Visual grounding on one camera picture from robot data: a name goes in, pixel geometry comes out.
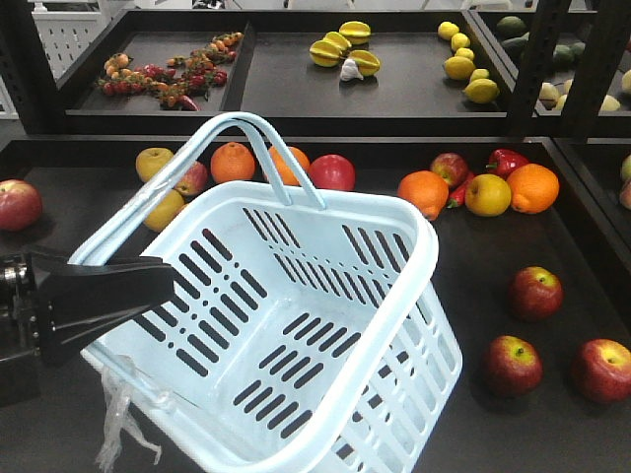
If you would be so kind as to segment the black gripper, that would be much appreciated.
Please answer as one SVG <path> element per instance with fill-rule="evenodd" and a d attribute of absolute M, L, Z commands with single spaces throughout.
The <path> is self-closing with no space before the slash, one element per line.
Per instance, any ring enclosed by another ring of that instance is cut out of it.
<path fill-rule="evenodd" d="M 79 265 L 33 249 L 1 257 L 1 406 L 38 397 L 35 309 L 40 358 L 62 366 L 117 326 L 168 302 L 175 269 L 136 256 Z"/>

